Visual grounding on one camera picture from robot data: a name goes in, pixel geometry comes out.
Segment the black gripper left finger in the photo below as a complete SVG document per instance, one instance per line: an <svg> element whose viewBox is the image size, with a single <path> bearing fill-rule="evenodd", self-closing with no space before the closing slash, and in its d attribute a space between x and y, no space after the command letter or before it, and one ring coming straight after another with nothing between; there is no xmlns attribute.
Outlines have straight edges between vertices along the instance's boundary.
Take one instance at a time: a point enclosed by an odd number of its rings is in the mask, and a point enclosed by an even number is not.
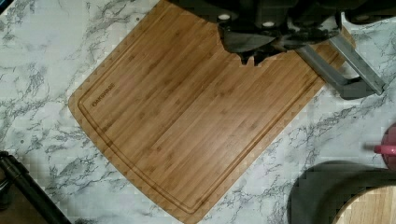
<svg viewBox="0 0 396 224"><path fill-rule="evenodd" d="M259 65L266 58L277 54L277 49L271 45L275 40L271 36L245 34L221 26L218 31L224 49L238 55L242 65L247 65L250 58L253 58L255 65Z"/></svg>

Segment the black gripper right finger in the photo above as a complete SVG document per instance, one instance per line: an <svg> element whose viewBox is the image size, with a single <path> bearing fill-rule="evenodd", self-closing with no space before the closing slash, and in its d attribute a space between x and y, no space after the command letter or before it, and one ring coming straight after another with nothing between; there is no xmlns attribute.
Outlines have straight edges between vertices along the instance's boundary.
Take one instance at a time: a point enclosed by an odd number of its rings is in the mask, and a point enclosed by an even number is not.
<svg viewBox="0 0 396 224"><path fill-rule="evenodd" d="M341 16L330 16L319 24L299 27L291 20L287 21L287 31L275 40L254 50L254 65L258 66L266 58L288 50L302 48L326 41L340 35L342 31Z"/></svg>

